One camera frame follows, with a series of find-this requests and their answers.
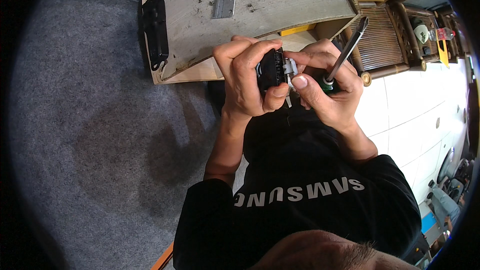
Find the plastic bottle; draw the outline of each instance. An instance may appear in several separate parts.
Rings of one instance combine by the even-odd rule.
[[[428,31],[428,39],[430,41],[436,41],[437,36],[435,35],[435,31],[438,34],[438,39],[439,40],[451,40],[453,37],[455,37],[455,31],[451,30],[448,27],[443,27],[443,28],[438,28],[438,29],[430,29]]]

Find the person in jeans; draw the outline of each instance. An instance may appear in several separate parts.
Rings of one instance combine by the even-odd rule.
[[[443,186],[448,177],[445,177],[438,185],[431,180],[428,186],[431,192],[427,195],[431,199],[433,205],[433,213],[439,221],[443,220],[441,226],[444,230],[448,229],[452,232],[460,217],[461,207],[465,204],[463,194],[460,196],[459,204],[457,204],[444,190]]]
[[[421,233],[419,209],[403,173],[355,120],[363,92],[355,68],[344,63],[335,76],[343,91],[329,97],[308,73],[332,69],[340,55],[332,42],[285,51],[302,72],[292,78],[301,100],[282,108],[289,86],[263,96],[255,72],[281,46],[234,36],[213,49],[224,105],[203,181],[185,197],[174,267],[415,269],[401,258]],[[232,195],[242,154],[249,165]]]

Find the forearm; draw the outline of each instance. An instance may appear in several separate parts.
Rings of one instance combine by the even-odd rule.
[[[222,111],[220,129],[205,167],[204,180],[218,178],[233,186],[243,154],[243,135],[248,120],[238,120]]]
[[[338,140],[343,156],[355,164],[363,164],[378,156],[377,147],[363,133],[356,121],[339,131]]]

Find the screwdriver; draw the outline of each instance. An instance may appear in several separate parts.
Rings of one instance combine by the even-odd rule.
[[[335,94],[340,91],[342,91],[339,87],[339,84],[335,80],[335,75],[339,71],[340,67],[342,64],[345,62],[345,60],[350,56],[350,54],[353,51],[353,48],[357,45],[357,43],[360,41],[360,38],[362,37],[363,33],[365,32],[365,29],[367,28],[368,25],[368,17],[363,17],[360,22],[357,25],[357,28],[355,31],[352,33],[352,36],[346,43],[345,47],[343,48],[342,53],[338,57],[337,61],[333,65],[332,72],[330,74],[325,70],[324,74],[320,79],[315,79],[318,84],[320,85],[321,89],[325,94]]]

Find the wooden table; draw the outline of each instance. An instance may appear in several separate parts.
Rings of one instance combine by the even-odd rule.
[[[165,0],[169,57],[163,70],[152,71],[155,84],[221,79],[212,48],[232,35],[279,38],[275,33],[317,23],[315,30],[282,37],[285,50],[300,50],[332,39],[360,13],[356,0],[236,0],[231,18],[212,19],[210,1]]]

